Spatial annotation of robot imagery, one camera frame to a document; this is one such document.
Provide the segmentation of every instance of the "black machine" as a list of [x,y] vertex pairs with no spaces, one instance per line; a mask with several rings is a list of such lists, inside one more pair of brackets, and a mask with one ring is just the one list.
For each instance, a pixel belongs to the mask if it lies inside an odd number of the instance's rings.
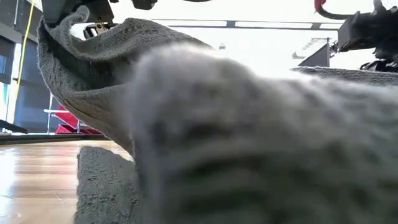
[[[119,0],[109,0],[116,4]],[[131,0],[134,7],[151,10],[158,0]],[[210,0],[184,0],[205,2]],[[357,12],[353,15],[341,15],[328,12],[323,8],[326,0],[315,0],[315,10],[329,19],[345,20],[338,31],[338,51],[376,48],[375,56],[379,59],[398,59],[398,10],[397,7],[386,9],[381,0],[374,1],[374,11]],[[111,26],[114,18],[108,0],[42,0],[44,18],[50,26],[56,26],[60,21],[79,6],[86,5],[90,10],[88,22],[95,26]]]

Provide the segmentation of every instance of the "wooden floor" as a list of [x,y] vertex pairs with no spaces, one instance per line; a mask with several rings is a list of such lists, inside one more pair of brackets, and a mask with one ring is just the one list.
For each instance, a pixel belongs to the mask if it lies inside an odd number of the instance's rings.
[[99,146],[129,158],[111,141],[0,146],[0,223],[72,223],[76,210],[76,155]]

